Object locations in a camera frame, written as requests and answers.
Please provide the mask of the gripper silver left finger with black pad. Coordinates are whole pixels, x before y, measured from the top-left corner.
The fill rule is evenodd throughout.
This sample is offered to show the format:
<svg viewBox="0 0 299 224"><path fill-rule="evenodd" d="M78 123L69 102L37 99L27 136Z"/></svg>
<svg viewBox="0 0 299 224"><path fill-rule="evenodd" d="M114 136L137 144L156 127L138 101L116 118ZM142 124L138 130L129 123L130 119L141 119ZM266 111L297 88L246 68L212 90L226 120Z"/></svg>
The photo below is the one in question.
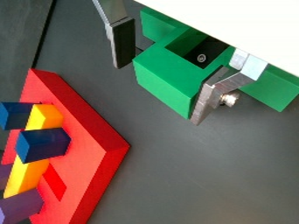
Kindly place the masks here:
<svg viewBox="0 0 299 224"><path fill-rule="evenodd" d="M126 15L124 0L91 0L103 22L114 68L132 62L136 56L136 21Z"/></svg>

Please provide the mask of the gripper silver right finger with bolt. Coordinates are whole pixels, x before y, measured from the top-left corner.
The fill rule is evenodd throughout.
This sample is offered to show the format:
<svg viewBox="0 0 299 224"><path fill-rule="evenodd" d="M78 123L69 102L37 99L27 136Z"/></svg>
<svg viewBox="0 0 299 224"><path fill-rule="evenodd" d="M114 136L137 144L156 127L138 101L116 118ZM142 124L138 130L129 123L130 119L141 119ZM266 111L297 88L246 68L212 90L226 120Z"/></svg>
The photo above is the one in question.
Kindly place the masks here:
<svg viewBox="0 0 299 224"><path fill-rule="evenodd" d="M228 66L216 69L204 81L190 113L190 122L198 125L220 105L232 107L238 99L236 90L253 83L265 71L268 63L248 52L236 49Z"/></svg>

